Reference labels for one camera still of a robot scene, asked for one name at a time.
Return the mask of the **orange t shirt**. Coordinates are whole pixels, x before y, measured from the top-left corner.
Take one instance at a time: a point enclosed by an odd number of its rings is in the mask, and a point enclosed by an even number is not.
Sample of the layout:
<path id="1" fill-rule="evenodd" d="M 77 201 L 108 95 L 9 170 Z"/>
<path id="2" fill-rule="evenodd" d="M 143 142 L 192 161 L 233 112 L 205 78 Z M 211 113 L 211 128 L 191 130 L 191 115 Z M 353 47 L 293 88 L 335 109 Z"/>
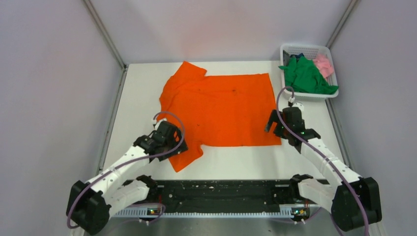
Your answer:
<path id="1" fill-rule="evenodd" d="M 188 150 L 170 158 L 176 172 L 203 155 L 202 146 L 258 147 L 280 145 L 265 132 L 275 96 L 267 73 L 209 76 L 204 68 L 183 62 L 159 97 L 162 114 L 184 125 Z"/>

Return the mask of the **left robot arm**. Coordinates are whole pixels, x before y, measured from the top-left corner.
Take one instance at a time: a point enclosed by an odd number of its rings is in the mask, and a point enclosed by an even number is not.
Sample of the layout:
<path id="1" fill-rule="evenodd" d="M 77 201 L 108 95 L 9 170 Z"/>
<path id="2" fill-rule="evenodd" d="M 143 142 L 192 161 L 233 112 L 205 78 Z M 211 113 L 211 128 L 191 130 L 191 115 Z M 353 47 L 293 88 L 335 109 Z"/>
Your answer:
<path id="1" fill-rule="evenodd" d="M 157 199 L 157 182 L 140 174 L 140 170 L 181 154 L 188 146 L 183 123 L 175 125 L 163 118 L 153 127 L 110 167 L 72 185 L 66 209 L 68 228 L 80 227 L 95 235 L 119 211 L 137 202 L 152 203 Z"/>

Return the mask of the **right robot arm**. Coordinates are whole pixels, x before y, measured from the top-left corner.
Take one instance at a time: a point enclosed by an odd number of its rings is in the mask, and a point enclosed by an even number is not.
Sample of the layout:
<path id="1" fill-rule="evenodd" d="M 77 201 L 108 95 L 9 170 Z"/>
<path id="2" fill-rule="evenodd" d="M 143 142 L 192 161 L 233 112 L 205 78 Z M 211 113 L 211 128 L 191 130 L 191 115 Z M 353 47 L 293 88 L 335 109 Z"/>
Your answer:
<path id="1" fill-rule="evenodd" d="M 310 200 L 328 211 L 336 226 L 348 232 L 382 220 L 379 185 L 372 177 L 362 177 L 345 165 L 322 140 L 314 129 L 305 127 L 302 110 L 295 105 L 281 111 L 272 110 L 265 131 L 273 123 L 275 136 L 310 161 L 326 179 L 322 184 L 311 175 L 294 175 L 288 189 L 295 203 Z"/>

